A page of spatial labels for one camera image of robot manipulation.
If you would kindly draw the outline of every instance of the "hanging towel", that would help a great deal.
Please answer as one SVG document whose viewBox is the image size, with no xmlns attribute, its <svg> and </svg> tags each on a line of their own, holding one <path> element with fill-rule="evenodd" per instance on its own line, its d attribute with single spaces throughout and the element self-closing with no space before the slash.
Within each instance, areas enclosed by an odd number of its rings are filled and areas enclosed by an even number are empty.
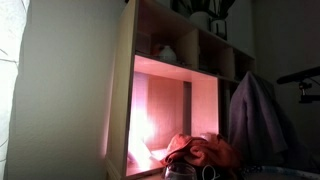
<svg viewBox="0 0 320 180">
<path fill-rule="evenodd" d="M 231 98 L 229 118 L 229 143 L 246 163 L 318 171 L 268 81 L 248 72 Z"/>
</svg>

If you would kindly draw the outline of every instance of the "shelf panel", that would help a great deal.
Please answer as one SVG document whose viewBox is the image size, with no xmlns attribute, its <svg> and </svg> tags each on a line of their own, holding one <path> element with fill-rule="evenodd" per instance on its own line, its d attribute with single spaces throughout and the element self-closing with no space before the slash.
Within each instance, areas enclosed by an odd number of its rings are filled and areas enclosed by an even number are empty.
<svg viewBox="0 0 320 180">
<path fill-rule="evenodd" d="M 174 64 L 149 59 L 139 55 L 135 56 L 134 71 L 186 82 L 217 78 L 215 76 L 203 74 L 191 69 L 186 69 Z"/>
<path fill-rule="evenodd" d="M 108 145 L 106 159 L 112 177 L 126 175 L 128 140 L 128 103 L 131 87 L 131 72 L 133 69 L 134 34 L 137 20 L 137 3 L 130 1 L 119 19 L 119 33 L 115 52 L 115 64 L 112 86 L 112 99 L 109 118 Z"/>
<path fill-rule="evenodd" d="M 152 158 L 148 159 L 148 161 L 144 163 L 147 164 L 144 167 L 139 166 L 137 163 L 129 163 L 127 165 L 127 177 L 129 178 L 127 179 L 136 179 L 138 177 L 144 177 L 150 174 L 161 172 L 164 167 L 159 161 Z"/>
</svg>

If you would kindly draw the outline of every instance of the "cubby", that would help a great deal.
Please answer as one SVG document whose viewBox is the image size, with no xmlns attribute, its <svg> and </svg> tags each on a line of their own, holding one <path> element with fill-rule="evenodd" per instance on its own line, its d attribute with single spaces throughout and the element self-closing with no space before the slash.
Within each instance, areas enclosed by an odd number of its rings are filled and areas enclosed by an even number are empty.
<svg viewBox="0 0 320 180">
<path fill-rule="evenodd" d="M 170 45 L 177 62 L 162 62 Z M 153 0 L 130 0 L 119 21 L 107 178 L 159 174 L 177 133 L 227 132 L 228 103 L 255 60 Z"/>
</svg>

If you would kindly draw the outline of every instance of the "white wall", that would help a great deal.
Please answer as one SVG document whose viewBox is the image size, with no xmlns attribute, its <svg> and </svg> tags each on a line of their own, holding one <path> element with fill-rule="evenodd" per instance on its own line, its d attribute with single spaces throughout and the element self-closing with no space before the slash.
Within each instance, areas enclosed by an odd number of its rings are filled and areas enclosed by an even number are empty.
<svg viewBox="0 0 320 180">
<path fill-rule="evenodd" d="M 258 72 L 274 83 L 277 99 L 293 121 L 301 141 L 320 155 L 320 102 L 302 105 L 297 83 L 276 84 L 284 75 L 320 65 L 320 1 L 254 0 Z M 313 83 L 310 94 L 319 94 Z"/>
<path fill-rule="evenodd" d="M 32 0 L 7 179 L 104 179 L 119 0 Z"/>
<path fill-rule="evenodd" d="M 252 0 L 237 0 L 229 9 L 228 41 L 239 50 L 255 57 Z"/>
</svg>

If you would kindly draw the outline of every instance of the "red fabric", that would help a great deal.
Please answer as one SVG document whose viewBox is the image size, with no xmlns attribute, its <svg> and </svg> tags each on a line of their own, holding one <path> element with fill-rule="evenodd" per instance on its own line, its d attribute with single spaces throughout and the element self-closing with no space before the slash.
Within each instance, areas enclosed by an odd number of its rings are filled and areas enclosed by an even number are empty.
<svg viewBox="0 0 320 180">
<path fill-rule="evenodd" d="M 222 168 L 239 168 L 241 158 L 220 135 L 210 134 L 210 141 L 200 137 L 177 134 L 167 148 L 167 156 L 161 160 L 168 165 L 175 160 L 184 158 L 195 166 L 213 165 Z"/>
</svg>

